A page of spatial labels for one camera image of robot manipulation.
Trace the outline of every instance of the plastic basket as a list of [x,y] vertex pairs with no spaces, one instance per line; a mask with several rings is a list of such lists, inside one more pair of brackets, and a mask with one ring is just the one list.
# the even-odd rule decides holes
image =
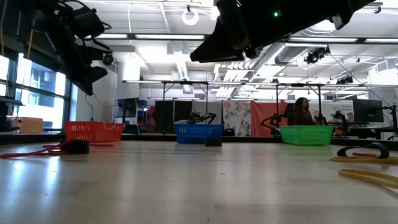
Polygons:
[[207,138],[221,138],[223,125],[216,124],[176,124],[178,143],[205,143]]
[[282,140],[287,144],[300,146],[326,146],[330,144],[333,126],[283,126],[280,127]]
[[124,124],[94,122],[94,121],[66,121],[65,134],[67,140],[82,139],[89,142],[120,141]]

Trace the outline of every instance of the red basket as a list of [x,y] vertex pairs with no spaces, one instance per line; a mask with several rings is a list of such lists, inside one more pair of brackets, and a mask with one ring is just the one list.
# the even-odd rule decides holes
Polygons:
[[82,139],[89,142],[120,141],[124,124],[94,122],[94,121],[66,121],[65,134],[67,140]]

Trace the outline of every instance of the green basket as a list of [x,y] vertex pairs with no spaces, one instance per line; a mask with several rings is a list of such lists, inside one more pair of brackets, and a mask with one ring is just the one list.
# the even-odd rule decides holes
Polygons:
[[282,140],[299,146],[326,146],[330,144],[333,126],[295,125],[280,127]]

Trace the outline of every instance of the orange curtain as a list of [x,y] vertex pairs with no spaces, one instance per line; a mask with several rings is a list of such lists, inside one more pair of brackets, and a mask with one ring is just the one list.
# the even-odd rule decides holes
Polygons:
[[[279,103],[279,114],[283,114],[286,109],[287,103],[281,101]],[[274,114],[276,114],[276,103],[257,103],[250,102],[251,108],[251,131],[254,137],[270,137],[271,130],[267,127],[261,126],[261,122]],[[281,126],[287,125],[287,119],[282,119]]]

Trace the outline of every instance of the woman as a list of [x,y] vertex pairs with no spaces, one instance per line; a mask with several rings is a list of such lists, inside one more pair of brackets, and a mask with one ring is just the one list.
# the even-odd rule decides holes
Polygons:
[[308,100],[306,98],[299,98],[295,102],[293,108],[293,121],[294,125],[315,125],[311,112],[308,109]]

